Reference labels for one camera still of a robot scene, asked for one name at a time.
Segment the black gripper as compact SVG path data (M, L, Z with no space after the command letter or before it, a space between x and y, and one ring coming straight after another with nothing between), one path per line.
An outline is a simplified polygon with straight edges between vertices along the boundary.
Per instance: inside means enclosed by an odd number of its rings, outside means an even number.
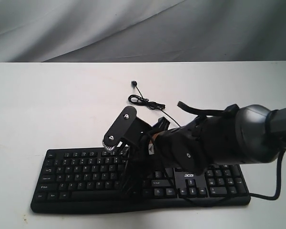
M126 160L121 178L123 197L132 197L141 189L142 162L171 161L171 156L166 155L166 151L151 140L154 134L168 130L169 125L170 122L165 117L159 118L156 124L149 125L137 117L137 110L133 106L127 106L105 133L102 144L107 152L120 152L128 146L123 154L123 159Z

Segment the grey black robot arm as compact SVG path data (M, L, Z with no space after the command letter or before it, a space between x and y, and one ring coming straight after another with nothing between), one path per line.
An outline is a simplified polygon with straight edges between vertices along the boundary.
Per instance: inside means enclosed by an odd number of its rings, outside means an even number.
M188 124L170 129L162 117L149 125L132 106L125 107L103 137L106 151L126 149L122 192L129 195L151 172L179 167L195 175L211 165L266 164L277 161L276 192L286 151L286 108L269 110L253 104L223 110L201 110L183 102L178 107L195 115Z

